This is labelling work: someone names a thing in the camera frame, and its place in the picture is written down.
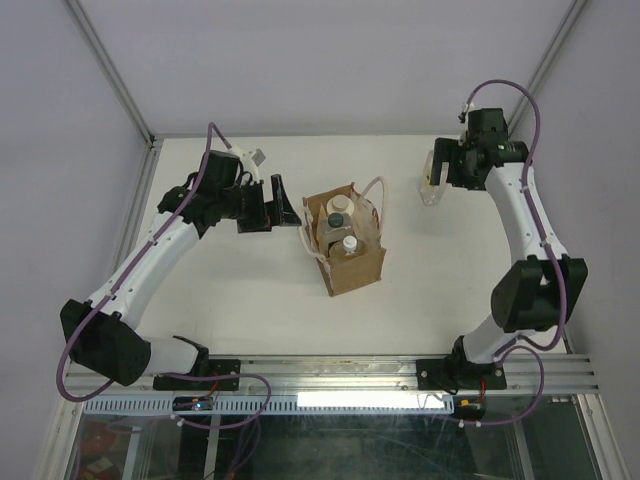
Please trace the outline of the clear square bottle dark cap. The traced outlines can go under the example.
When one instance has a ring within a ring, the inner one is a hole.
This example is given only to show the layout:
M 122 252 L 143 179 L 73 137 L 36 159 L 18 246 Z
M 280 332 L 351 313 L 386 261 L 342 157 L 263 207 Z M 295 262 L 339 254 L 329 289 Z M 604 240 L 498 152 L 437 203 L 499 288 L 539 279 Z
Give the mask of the clear square bottle dark cap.
M 418 193 L 425 206 L 433 206 L 440 202 L 447 187 L 446 174 L 448 173 L 447 167 L 444 167 L 441 171 L 442 178 L 438 185 L 432 185 L 430 183 L 432 179 L 432 167 L 434 163 L 434 151 L 430 150 L 425 160 L 422 174 L 418 182 Z

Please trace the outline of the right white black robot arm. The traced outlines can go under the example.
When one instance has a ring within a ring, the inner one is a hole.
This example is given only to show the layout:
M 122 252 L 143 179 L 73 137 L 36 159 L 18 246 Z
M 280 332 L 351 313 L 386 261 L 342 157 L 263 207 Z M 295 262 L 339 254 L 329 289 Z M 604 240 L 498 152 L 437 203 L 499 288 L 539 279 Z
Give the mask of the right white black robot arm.
M 423 201 L 437 204 L 448 186 L 487 192 L 506 234 L 511 267 L 491 293 L 487 319 L 460 336 L 449 355 L 418 369 L 424 388 L 450 393 L 505 388 L 497 377 L 500 360 L 520 342 L 534 347 L 538 332 L 554 331 L 547 346 L 553 349 L 588 275 L 585 260 L 571 257 L 557 239 L 535 186 L 531 149 L 510 140 L 502 110 L 473 110 L 462 121 L 460 139 L 438 138 L 429 153 Z

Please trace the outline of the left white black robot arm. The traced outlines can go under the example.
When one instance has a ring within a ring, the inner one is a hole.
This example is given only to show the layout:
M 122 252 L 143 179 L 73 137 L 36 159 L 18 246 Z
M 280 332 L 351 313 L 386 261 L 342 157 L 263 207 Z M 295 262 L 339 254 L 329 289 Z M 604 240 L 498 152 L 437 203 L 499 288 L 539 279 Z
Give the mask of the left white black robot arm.
M 183 336 L 145 338 L 137 328 L 164 279 L 221 221 L 235 222 L 240 233 L 300 226 L 281 176 L 270 183 L 265 200 L 251 155 L 207 152 L 198 171 L 164 194 L 148 233 L 107 282 L 63 306 L 64 359 L 122 386 L 154 374 L 175 375 L 192 389 L 204 385 L 212 372 L 206 347 Z

